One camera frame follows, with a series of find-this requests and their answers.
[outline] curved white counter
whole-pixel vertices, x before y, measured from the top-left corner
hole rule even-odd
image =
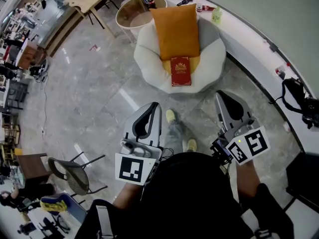
[[[175,6],[181,0],[166,1],[168,6]],[[201,3],[216,7],[207,0],[201,0]],[[221,11],[223,12],[221,23],[217,27],[227,52],[241,63],[274,99],[280,97],[282,80],[276,75],[275,69],[286,64],[283,58],[277,52],[273,52],[269,48],[269,43],[265,42],[251,27],[225,10],[221,9]],[[211,11],[198,13],[200,17],[209,21],[211,14]],[[286,74],[294,75],[294,72],[286,67]],[[289,91],[286,92],[285,99],[292,106],[299,107]],[[277,101],[277,104],[296,132],[305,152],[319,155],[319,128],[307,129],[301,114],[288,110],[281,99]]]

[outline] white bean bag chair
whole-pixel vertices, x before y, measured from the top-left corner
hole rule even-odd
[[[172,87],[171,75],[163,68],[160,59],[154,20],[140,30],[134,59],[147,83],[169,94],[197,93],[219,79],[226,58],[225,45],[219,37],[217,28],[211,22],[200,18],[197,24],[200,62],[191,74],[191,86]]]

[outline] gray tile floor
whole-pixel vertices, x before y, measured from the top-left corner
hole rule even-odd
[[[74,144],[78,143],[89,160],[105,154],[104,159],[87,171],[92,189],[104,184],[109,188],[79,199],[87,199],[87,206],[92,197],[113,201],[123,186],[114,179],[114,153],[119,150],[124,122],[136,109],[152,101],[160,103],[163,143],[167,133],[164,112],[174,108],[196,135],[199,151],[209,154],[210,144],[219,131],[213,102],[215,91],[232,91],[248,102],[254,116],[266,127],[271,150],[258,157],[255,165],[261,181],[269,186],[280,205],[285,206],[291,198],[285,191],[285,168],[298,154],[299,147],[293,135],[285,132],[284,120],[257,86],[227,59],[223,78],[215,88],[194,95],[161,92],[143,80],[133,58],[135,47],[116,25],[115,8],[103,7],[99,13],[117,38],[113,40],[107,35],[94,18],[93,26],[88,18],[81,21],[51,60],[48,82],[30,83],[29,95],[20,113],[24,153],[46,152],[48,156],[70,160],[77,154]],[[93,45],[100,50],[90,51]],[[234,164],[230,175],[237,198]],[[61,190],[71,192],[63,181],[54,176],[52,180]]]

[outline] black bag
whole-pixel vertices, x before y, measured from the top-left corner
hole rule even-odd
[[[304,85],[300,81],[290,78],[283,80],[283,95],[275,100],[283,99],[283,103],[285,104],[286,108],[303,115],[303,122],[308,125],[308,129],[310,129],[313,125],[315,127],[319,127],[319,100],[314,98],[305,98],[304,93]],[[290,93],[296,99],[297,103],[300,106],[300,109],[297,109],[290,104],[287,103],[285,100],[286,89],[288,88]]]

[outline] orange pillow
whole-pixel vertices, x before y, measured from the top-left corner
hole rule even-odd
[[[159,38],[161,60],[198,57],[196,5],[151,9]]]

